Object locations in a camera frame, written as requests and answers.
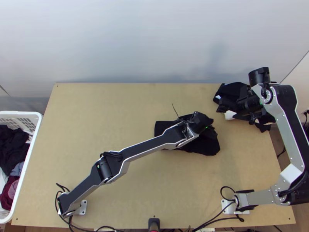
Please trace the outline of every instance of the robotic arm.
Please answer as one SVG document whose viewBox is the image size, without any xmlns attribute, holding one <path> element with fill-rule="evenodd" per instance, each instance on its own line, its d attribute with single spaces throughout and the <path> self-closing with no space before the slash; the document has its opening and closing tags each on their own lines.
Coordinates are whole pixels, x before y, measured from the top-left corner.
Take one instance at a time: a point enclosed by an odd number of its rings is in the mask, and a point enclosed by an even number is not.
<svg viewBox="0 0 309 232">
<path fill-rule="evenodd" d="M 127 173 L 131 161 L 162 149 L 180 148 L 199 137 L 212 123 L 213 119 L 200 112 L 194 112 L 190 120 L 179 120 L 160 136 L 118 152 L 102 153 L 100 159 L 92 166 L 90 175 L 71 192 L 62 193 L 57 198 L 58 214 L 63 218 L 85 214 L 87 201 L 83 199 L 99 186 L 112 183 Z"/>
<path fill-rule="evenodd" d="M 277 123 L 290 164 L 280 173 L 278 181 L 261 191 L 244 190 L 234 194 L 235 204 L 225 213 L 244 213 L 263 204 L 296 205 L 309 202 L 309 144 L 297 116 L 297 98 L 290 85 L 271 83 L 268 68 L 249 73 L 250 87 L 241 90 L 236 104 L 225 105 L 240 116 L 250 118 L 250 124 L 263 115 L 270 114 Z M 222 208 L 228 205 L 222 201 Z"/>
</svg>

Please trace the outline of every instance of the wooden tabletop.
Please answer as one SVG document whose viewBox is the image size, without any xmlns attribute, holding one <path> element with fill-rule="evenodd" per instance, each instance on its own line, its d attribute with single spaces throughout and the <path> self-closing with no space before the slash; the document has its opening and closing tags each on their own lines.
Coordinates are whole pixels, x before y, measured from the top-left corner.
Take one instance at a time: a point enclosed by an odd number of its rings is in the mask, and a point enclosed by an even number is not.
<svg viewBox="0 0 309 232">
<path fill-rule="evenodd" d="M 212 98 L 219 84 L 82 84 L 54 86 L 21 187 L 12 224 L 66 227 L 54 206 L 56 183 L 73 189 L 104 151 L 153 137 L 157 120 L 200 111 L 214 119 L 221 151 L 215 156 L 164 150 L 130 164 L 115 183 L 87 197 L 84 228 L 197 227 L 221 211 L 222 186 L 262 190 L 280 168 L 269 133 L 245 121 L 226 121 Z M 291 207 L 261 205 L 238 220 L 212 227 L 295 223 Z"/>
</svg>

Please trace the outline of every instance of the white wall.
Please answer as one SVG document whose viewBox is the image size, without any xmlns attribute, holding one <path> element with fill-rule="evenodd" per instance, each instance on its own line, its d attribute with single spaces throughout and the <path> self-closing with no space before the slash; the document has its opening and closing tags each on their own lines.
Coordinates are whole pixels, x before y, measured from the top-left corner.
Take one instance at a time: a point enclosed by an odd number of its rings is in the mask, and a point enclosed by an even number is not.
<svg viewBox="0 0 309 232">
<path fill-rule="evenodd" d="M 0 84 L 281 81 L 309 48 L 306 0 L 2 0 Z"/>
<path fill-rule="evenodd" d="M 304 56 L 281 84 L 294 87 L 298 100 L 297 113 L 301 121 L 305 121 L 305 116 L 302 113 L 309 108 L 309 53 Z"/>
</svg>

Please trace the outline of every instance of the crumpled black clothing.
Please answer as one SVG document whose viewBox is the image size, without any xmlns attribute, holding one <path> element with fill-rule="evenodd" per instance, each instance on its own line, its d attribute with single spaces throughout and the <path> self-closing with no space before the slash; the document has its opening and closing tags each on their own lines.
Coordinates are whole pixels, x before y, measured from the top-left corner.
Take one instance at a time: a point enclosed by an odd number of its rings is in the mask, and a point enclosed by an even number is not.
<svg viewBox="0 0 309 232">
<path fill-rule="evenodd" d="M 241 89 L 246 90 L 245 88 L 249 88 L 249 86 L 242 82 L 221 84 L 213 98 L 213 101 L 219 105 L 217 112 L 226 112 L 227 110 L 236 112 L 237 99 L 240 97 Z M 250 115 L 244 117 L 242 115 L 235 114 L 233 118 L 249 121 Z M 260 129 L 262 133 L 267 130 L 270 131 L 271 129 L 271 125 L 265 125 L 266 123 L 275 122 L 274 118 L 269 113 L 262 115 L 258 120 L 259 123 L 254 123 L 254 125 Z"/>
<path fill-rule="evenodd" d="M 29 149 L 28 133 L 0 125 L 0 167 L 9 176 L 16 164 L 23 162 Z"/>
<path fill-rule="evenodd" d="M 190 120 L 192 114 L 184 115 L 179 117 L 179 119 L 183 120 Z M 175 121 L 156 121 L 156 124 L 154 126 L 154 136 L 157 137 L 159 135 L 162 135 L 163 132 L 179 123 L 178 120 Z M 186 152 L 194 152 L 202 155 L 215 155 L 220 150 L 219 141 L 217 139 L 217 133 L 214 130 L 214 127 L 208 126 L 207 129 L 205 129 L 199 137 L 192 140 L 190 143 L 187 143 L 186 145 L 182 146 L 181 148 L 177 148 L 176 150 L 184 150 Z"/>
</svg>

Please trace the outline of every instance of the white plastic basket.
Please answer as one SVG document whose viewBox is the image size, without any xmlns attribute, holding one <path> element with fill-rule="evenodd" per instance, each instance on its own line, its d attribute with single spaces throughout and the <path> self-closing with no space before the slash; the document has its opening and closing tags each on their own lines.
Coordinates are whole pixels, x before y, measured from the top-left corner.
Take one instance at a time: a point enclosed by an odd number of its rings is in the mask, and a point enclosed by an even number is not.
<svg viewBox="0 0 309 232">
<path fill-rule="evenodd" d="M 13 204 L 11 211 L 0 209 L 0 224 L 9 222 L 15 210 L 15 205 L 18 199 L 20 188 L 25 177 L 27 166 L 30 160 L 32 148 L 36 140 L 36 135 L 39 130 L 40 124 L 42 121 L 42 115 L 38 112 L 21 112 L 21 111 L 0 111 L 0 125 L 7 125 L 11 129 L 21 128 L 24 131 L 27 131 L 29 134 L 32 134 L 32 140 L 29 146 L 29 150 L 22 168 L 22 172 L 18 181 L 18 186 L 15 192 L 13 199 Z M 5 181 L 5 176 L 0 175 L 0 191 L 2 192 Z"/>
</svg>

